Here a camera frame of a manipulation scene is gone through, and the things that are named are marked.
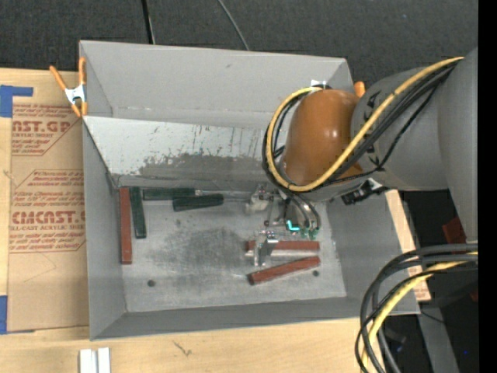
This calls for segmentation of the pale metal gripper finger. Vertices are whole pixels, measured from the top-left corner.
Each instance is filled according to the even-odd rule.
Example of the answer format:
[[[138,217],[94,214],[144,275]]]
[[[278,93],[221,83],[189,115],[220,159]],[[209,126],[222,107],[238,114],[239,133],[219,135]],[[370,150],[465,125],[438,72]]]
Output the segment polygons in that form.
[[[255,238],[254,265],[256,267],[264,266],[278,243],[279,239],[275,231],[262,230]]]
[[[245,204],[244,212],[254,214],[272,207],[275,201],[275,193],[276,188],[274,186],[268,184],[259,185]]]

